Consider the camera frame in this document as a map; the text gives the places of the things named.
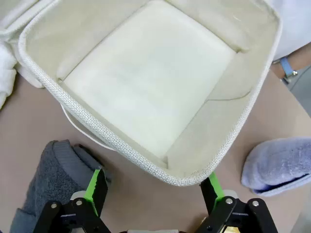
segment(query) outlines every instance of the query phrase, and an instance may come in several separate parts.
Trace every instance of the screw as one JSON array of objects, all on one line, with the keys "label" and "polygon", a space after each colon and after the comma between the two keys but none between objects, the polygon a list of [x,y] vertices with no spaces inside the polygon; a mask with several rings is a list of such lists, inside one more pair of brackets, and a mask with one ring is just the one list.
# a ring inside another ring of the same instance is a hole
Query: screw
[{"label": "screw", "polygon": [[76,202],[76,205],[82,205],[82,201],[78,200],[78,201]]},{"label": "screw", "polygon": [[255,201],[253,201],[253,205],[254,206],[259,206],[259,202],[255,200]]},{"label": "screw", "polygon": [[226,202],[227,204],[231,205],[231,204],[233,203],[233,200],[230,199],[230,198],[227,198],[227,199],[225,200],[225,202]]}]

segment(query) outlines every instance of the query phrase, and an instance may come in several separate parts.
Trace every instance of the gray towel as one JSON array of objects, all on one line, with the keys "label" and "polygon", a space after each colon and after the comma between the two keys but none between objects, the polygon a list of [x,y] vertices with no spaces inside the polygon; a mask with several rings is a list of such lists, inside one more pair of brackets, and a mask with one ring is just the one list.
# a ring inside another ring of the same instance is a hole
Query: gray towel
[{"label": "gray towel", "polygon": [[10,233],[32,233],[47,201],[66,204],[73,193],[87,189],[94,170],[100,168],[100,163],[81,145],[71,147],[68,140],[48,143],[29,185],[26,201],[16,211]]},{"label": "gray towel", "polygon": [[273,196],[311,181],[311,138],[263,142],[248,155],[242,184],[260,196]]}]

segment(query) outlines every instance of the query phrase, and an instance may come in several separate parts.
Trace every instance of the table surface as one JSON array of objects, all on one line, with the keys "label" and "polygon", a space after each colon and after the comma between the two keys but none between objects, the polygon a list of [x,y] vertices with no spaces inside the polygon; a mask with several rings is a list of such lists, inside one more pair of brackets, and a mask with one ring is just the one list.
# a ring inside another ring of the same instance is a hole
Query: table surface
[{"label": "table surface", "polygon": [[[248,152],[260,142],[291,136],[311,136],[311,120],[287,88],[269,73],[241,133],[216,169],[223,189],[235,190],[244,202],[254,198],[240,182]],[[0,111],[0,230],[9,231],[45,145],[63,139],[92,149],[113,173],[102,213],[112,232],[193,232],[207,215],[199,185],[175,187],[163,183],[116,152],[100,147],[68,122],[47,90],[36,89],[17,77],[14,92]],[[309,189],[306,185],[264,198],[279,232],[290,232]]]}]

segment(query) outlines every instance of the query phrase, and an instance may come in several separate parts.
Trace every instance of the white storage bin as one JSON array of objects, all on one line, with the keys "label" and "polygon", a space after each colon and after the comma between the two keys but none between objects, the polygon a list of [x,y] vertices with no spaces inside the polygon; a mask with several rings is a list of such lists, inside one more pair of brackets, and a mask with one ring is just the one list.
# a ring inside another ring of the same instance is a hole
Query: white storage bin
[{"label": "white storage bin", "polygon": [[3,0],[0,5],[0,41],[8,43],[18,60],[15,69],[30,84],[43,87],[22,62],[18,53],[17,42],[20,33],[44,7],[53,0]]},{"label": "white storage bin", "polygon": [[183,186],[209,176],[228,151],[279,35],[261,0],[57,0],[18,48],[90,134]]}]

